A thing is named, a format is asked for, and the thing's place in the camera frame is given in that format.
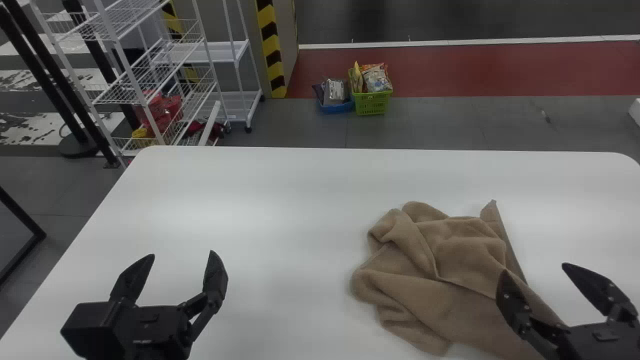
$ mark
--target yellow object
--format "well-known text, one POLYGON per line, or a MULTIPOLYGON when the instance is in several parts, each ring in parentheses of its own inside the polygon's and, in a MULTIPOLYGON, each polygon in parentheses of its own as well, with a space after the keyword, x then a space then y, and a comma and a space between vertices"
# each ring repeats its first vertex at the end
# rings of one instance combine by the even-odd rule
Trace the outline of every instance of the yellow object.
POLYGON ((146 138, 147 137, 147 129, 145 127, 141 127, 140 129, 135 129, 133 133, 131 133, 132 138, 146 138))
POLYGON ((358 62, 356 61, 353 64, 353 84, 351 87, 353 89, 353 92, 361 93, 362 84, 363 84, 362 73, 360 72, 360 66, 358 65, 358 62))
POLYGON ((135 140, 132 140, 132 144, 131 144, 132 149, 142 149, 144 147, 151 146, 154 144, 153 135, 150 134, 145 127, 135 129, 131 133, 131 137, 135 139, 135 140))
POLYGON ((262 34, 262 54, 267 65, 267 78, 271 85, 272 97, 285 97, 287 85, 284 79, 284 66, 280 53, 280 39, 278 38, 278 26, 276 25, 276 11, 273 0, 255 0, 255 9, 258 14, 258 27, 262 34))

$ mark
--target gray floor tile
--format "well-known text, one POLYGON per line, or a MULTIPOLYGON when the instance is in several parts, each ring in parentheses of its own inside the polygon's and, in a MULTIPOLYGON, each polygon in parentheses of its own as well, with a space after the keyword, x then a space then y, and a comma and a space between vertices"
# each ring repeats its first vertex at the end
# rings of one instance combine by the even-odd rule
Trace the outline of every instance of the gray floor tile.
POLYGON ((32 235, 13 214, 0 213, 0 268, 13 259, 32 235))
POLYGON ((4 335, 40 284, 13 282, 0 290, 0 337, 4 335))
POLYGON ((409 114, 415 126, 481 125, 471 97, 413 97, 407 100, 409 114))
POLYGON ((0 157, 3 188, 30 214, 51 214, 53 204, 78 179, 102 168, 103 159, 0 157))
POLYGON ((251 134, 234 130, 220 146, 344 147, 346 122, 334 126, 258 127, 251 134))
POLYGON ((413 138, 418 149, 488 150, 478 127, 416 127, 413 138))
POLYGON ((347 142, 349 148, 358 149, 414 149, 413 128, 384 122, 363 123, 349 121, 347 142))
POLYGON ((545 127, 541 110, 530 97, 475 97, 483 127, 545 127))
POLYGON ((36 215, 34 220, 47 233, 9 277, 10 282, 40 284, 75 240, 88 217, 36 215))
POLYGON ((621 129, 627 126, 628 115, 626 112, 613 111, 605 97, 553 96, 533 99, 536 105, 547 113, 553 125, 557 127, 621 129))
POLYGON ((627 129, 559 129, 562 151, 619 152, 640 161, 640 142, 627 129))
POLYGON ((489 150, 558 151, 563 146, 557 129, 534 127, 485 127, 489 150))
POLYGON ((259 103, 252 126, 304 127, 318 124, 317 104, 313 99, 268 99, 259 103))
MULTIPOLYGON (((100 165, 104 160, 92 165, 100 165)), ((92 166, 78 174, 69 188, 45 212, 53 215, 90 216, 118 181, 120 169, 92 166)))

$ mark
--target green basket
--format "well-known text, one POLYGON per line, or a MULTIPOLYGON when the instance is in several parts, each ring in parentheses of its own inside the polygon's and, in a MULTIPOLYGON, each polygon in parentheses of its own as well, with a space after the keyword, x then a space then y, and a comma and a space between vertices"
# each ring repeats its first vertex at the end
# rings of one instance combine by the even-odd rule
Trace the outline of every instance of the green basket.
MULTIPOLYGON (((353 79, 353 69, 349 69, 349 82, 353 79)), ((389 98, 393 94, 393 90, 381 92, 356 93, 351 87, 351 96, 356 102, 356 114, 358 115, 376 115, 387 112, 387 104, 389 98)))

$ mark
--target metal stand base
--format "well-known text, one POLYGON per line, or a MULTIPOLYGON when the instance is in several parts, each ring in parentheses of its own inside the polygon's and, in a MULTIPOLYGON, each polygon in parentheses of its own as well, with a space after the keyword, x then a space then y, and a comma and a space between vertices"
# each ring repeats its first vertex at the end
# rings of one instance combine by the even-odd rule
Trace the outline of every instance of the metal stand base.
POLYGON ((69 159, 89 158, 98 153, 98 145, 95 144, 86 129, 82 129, 87 134, 88 141, 81 143, 76 140, 73 135, 63 138, 58 145, 60 154, 69 159))

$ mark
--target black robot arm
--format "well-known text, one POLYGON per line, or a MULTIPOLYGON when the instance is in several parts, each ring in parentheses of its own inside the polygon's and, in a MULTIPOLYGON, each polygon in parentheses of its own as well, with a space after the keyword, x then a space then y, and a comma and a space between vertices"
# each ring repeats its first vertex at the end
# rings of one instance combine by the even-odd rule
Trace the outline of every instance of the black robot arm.
POLYGON ((122 272, 107 302, 76 306, 61 333, 78 356, 87 360, 188 359, 191 345, 222 306, 227 272, 220 257, 210 251, 201 293, 178 306, 139 307, 136 301, 154 258, 149 254, 122 272))
POLYGON ((496 290, 496 304, 507 324, 546 360, 640 359, 640 325, 636 308, 608 278, 564 263, 564 272, 599 312, 603 323, 567 327, 547 324, 531 315, 520 288, 505 270, 496 290))

